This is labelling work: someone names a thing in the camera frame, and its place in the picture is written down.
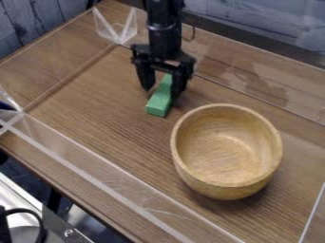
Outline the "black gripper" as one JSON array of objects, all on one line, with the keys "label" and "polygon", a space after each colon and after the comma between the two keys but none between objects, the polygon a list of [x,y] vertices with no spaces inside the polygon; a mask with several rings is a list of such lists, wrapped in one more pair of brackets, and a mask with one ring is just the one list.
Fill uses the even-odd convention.
[{"label": "black gripper", "polygon": [[196,58],[182,50],[182,25],[162,28],[148,26],[149,43],[132,44],[132,62],[137,66],[142,88],[149,91],[156,84],[156,71],[173,74],[172,98],[178,99],[192,79]]}]

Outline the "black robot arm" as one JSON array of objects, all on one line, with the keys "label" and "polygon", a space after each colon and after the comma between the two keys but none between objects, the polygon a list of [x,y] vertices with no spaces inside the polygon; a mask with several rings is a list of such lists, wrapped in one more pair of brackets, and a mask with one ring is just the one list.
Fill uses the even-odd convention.
[{"label": "black robot arm", "polygon": [[157,81],[156,71],[172,75],[170,96],[176,101],[193,77],[196,58],[182,50],[182,10],[185,0],[142,0],[148,12],[149,44],[133,44],[132,62],[142,88]]}]

